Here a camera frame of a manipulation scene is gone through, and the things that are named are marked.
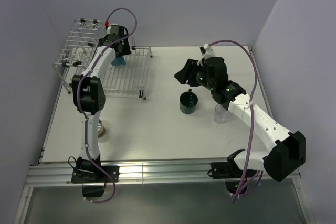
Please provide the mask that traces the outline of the blue ceramic mug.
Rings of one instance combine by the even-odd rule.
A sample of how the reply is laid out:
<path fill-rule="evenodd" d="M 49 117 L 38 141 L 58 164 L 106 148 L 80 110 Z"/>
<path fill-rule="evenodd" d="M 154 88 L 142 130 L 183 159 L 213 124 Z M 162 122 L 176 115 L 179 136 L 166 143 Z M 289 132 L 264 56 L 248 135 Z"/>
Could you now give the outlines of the blue ceramic mug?
<path fill-rule="evenodd" d="M 124 56 L 120 56 L 120 57 L 116 57 L 112 63 L 113 66 L 125 66 L 126 65 L 126 61 Z"/>

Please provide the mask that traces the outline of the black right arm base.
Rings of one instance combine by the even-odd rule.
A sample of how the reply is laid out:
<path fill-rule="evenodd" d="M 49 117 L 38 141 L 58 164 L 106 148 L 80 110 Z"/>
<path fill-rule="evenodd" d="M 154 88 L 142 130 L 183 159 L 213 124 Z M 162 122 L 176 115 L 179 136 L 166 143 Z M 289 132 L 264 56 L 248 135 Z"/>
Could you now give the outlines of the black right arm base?
<path fill-rule="evenodd" d="M 227 161 L 225 162 L 212 162 L 211 169 L 207 172 L 207 175 L 213 179 L 238 178 L 240 180 L 243 174 L 243 170 L 239 169 L 238 166 L 234 163 L 234 157 L 236 157 L 242 151 L 245 151 L 245 149 L 239 149 L 235 151 L 229 155 Z M 244 178 L 244 182 L 247 182 L 247 178 L 251 178 L 256 173 L 257 171 L 248 169 Z M 232 194 L 234 194 L 238 189 L 238 184 L 239 182 L 236 184 L 233 181 L 225 182 L 226 189 L 229 191 L 229 193 Z M 244 187 L 240 194 L 245 193 L 247 188 L 248 186 Z"/>

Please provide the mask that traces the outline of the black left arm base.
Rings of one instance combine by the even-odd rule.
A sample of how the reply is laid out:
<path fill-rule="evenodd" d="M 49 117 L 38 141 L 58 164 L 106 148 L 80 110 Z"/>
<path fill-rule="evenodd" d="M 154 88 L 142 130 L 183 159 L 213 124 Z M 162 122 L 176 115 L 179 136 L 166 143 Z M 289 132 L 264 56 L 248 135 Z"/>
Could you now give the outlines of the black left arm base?
<path fill-rule="evenodd" d="M 107 183 L 115 184 L 119 180 L 118 165 L 101 165 L 101 157 L 93 160 L 95 165 L 86 159 L 73 156 L 68 158 L 68 164 L 73 169 L 72 184 L 103 183 L 102 186 L 82 186 L 82 195 L 86 199 L 96 199 L 103 196 Z"/>

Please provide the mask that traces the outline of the dark green patterned mug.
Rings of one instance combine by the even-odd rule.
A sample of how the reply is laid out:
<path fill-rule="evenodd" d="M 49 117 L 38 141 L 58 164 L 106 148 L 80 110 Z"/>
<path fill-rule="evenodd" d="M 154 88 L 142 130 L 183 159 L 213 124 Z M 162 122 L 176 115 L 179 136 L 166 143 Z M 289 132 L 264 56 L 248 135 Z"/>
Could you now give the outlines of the dark green patterned mug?
<path fill-rule="evenodd" d="M 195 112 L 198 104 L 198 96 L 188 89 L 180 95 L 179 108 L 183 114 L 192 114 Z"/>

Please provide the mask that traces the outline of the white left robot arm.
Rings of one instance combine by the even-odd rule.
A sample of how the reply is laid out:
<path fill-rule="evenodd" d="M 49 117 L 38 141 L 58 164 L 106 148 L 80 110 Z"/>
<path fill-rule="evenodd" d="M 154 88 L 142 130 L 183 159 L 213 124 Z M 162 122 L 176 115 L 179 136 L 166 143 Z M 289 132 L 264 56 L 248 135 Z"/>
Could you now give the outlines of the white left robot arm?
<path fill-rule="evenodd" d="M 98 144 L 99 117 L 106 102 L 102 78 L 116 59 L 130 54 L 128 30 L 117 24 L 106 27 L 106 34 L 98 40 L 91 63 L 72 77 L 73 102 L 81 114 L 82 143 L 76 170 L 91 182 L 102 176 Z"/>

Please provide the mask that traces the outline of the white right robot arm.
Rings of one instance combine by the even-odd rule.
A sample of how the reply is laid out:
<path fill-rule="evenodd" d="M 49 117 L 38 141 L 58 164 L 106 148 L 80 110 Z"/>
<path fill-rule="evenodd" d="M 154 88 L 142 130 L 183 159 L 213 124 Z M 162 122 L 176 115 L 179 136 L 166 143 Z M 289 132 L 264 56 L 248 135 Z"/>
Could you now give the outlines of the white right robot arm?
<path fill-rule="evenodd" d="M 222 167 L 212 168 L 213 177 L 237 178 L 243 173 L 252 177 L 261 171 L 280 182 L 306 162 L 305 136 L 281 126 L 254 104 L 246 90 L 229 79 L 223 58 L 188 59 L 174 77 L 180 84 L 208 89 L 215 102 L 249 126 L 267 149 L 253 152 L 249 145 L 235 151 Z"/>

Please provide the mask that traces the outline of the cream steel cup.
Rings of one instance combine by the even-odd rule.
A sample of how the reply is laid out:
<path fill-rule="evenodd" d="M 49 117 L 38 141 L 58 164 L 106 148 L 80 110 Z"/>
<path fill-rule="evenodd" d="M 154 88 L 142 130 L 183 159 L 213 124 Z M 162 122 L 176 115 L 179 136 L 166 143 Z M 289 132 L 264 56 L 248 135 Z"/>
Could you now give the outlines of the cream steel cup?
<path fill-rule="evenodd" d="M 101 138 L 102 136 L 104 136 L 106 130 L 104 127 L 103 122 L 99 119 L 98 121 L 98 138 Z"/>

